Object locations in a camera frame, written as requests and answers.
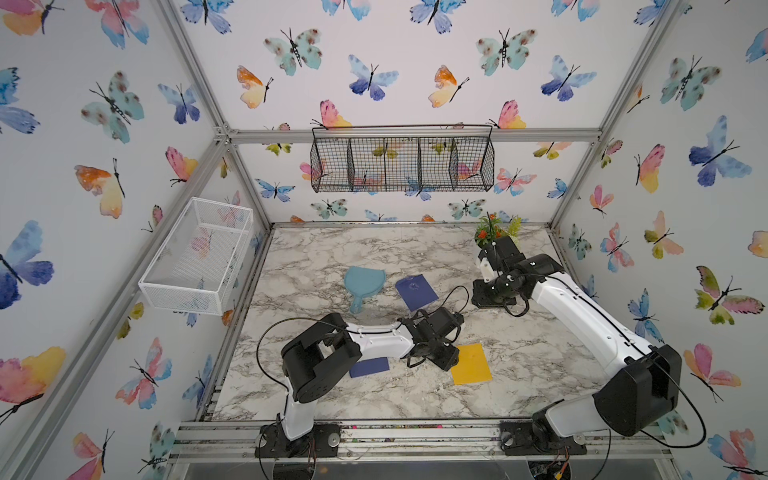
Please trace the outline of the yellow envelope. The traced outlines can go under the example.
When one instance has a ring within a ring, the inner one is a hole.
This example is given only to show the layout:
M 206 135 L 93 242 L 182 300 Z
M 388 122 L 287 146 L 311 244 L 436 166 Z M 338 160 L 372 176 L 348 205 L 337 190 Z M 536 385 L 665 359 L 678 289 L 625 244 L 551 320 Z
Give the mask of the yellow envelope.
M 451 369 L 455 385 L 483 383 L 492 380 L 492 373 L 480 343 L 459 347 L 458 363 Z

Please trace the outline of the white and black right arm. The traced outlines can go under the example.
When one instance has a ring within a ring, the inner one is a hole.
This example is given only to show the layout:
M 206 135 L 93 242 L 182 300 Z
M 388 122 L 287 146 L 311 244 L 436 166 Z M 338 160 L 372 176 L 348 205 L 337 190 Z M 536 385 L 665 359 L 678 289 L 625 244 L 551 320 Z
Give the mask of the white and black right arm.
M 621 325 L 551 256 L 527 257 L 503 237 L 481 248 L 478 266 L 477 307 L 536 304 L 564 324 L 603 368 L 606 382 L 598 391 L 553 403 L 533 416 L 539 436 L 554 441 L 605 429 L 633 436 L 677 408 L 680 354 Z

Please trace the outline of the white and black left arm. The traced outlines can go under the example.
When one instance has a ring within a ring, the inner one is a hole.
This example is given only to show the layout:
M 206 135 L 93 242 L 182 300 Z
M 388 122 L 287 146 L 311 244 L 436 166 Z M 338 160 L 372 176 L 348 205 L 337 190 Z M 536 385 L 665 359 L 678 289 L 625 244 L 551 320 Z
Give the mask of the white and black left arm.
M 330 392 L 352 368 L 379 358 L 401 359 L 409 368 L 430 362 L 449 371 L 459 362 L 455 345 L 464 316 L 439 307 L 378 330 L 347 323 L 338 313 L 315 322 L 281 350 L 288 394 L 281 424 L 289 441 L 314 427 L 318 400 Z

